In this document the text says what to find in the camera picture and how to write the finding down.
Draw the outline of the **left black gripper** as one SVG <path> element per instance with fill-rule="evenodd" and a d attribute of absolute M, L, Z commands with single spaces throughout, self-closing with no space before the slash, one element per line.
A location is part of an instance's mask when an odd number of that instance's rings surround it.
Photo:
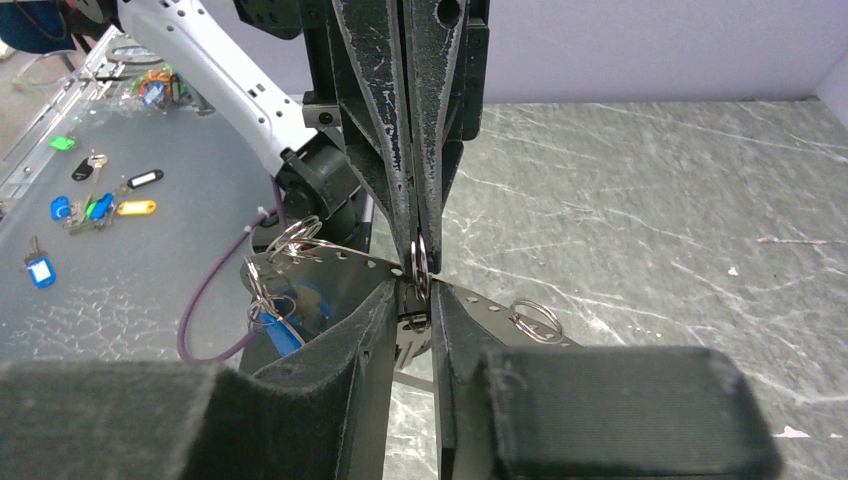
<path fill-rule="evenodd" d="M 244 23 L 306 45 L 306 100 L 370 127 L 369 165 L 407 273 L 441 269 L 446 142 L 480 130 L 487 1 L 238 1 Z"/>

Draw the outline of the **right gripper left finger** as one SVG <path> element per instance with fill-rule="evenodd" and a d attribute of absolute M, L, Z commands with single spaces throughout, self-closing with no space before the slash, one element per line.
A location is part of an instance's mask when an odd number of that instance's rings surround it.
<path fill-rule="evenodd" d="M 254 375 L 220 364 L 5 363 L 5 479 L 379 479 L 395 285 Z"/>

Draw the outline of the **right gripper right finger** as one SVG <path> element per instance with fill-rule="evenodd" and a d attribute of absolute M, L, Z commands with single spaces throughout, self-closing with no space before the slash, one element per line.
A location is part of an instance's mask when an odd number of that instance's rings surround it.
<path fill-rule="evenodd" d="M 443 479 L 775 479 L 744 374 L 693 346 L 542 344 L 479 294 L 431 285 Z"/>

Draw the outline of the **blue key tag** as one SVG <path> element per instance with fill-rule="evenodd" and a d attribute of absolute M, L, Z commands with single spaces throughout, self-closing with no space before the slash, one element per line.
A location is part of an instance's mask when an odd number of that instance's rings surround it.
<path fill-rule="evenodd" d="M 276 311 L 261 312 L 258 325 L 281 357 L 294 353 L 325 331 L 333 313 L 319 292 L 303 285 L 286 287 L 273 304 Z"/>

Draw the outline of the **small split keyring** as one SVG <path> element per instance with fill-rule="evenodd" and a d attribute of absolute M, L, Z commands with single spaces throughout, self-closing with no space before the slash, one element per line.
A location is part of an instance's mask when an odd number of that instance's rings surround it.
<path fill-rule="evenodd" d="M 427 299 L 430 294 L 431 274 L 423 235 L 418 233 L 412 240 L 411 267 L 416 292 L 419 298 Z"/>

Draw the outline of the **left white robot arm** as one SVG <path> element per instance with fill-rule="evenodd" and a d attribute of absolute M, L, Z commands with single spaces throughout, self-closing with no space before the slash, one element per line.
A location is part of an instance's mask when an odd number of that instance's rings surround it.
<path fill-rule="evenodd" d="M 159 54 L 271 173 L 317 132 L 200 1 L 81 1 Z M 386 216 L 406 273 L 442 268 L 442 218 L 464 145 L 480 130 L 485 1 L 239 1 L 246 24 L 303 36 L 310 102 L 338 111 L 348 160 Z"/>

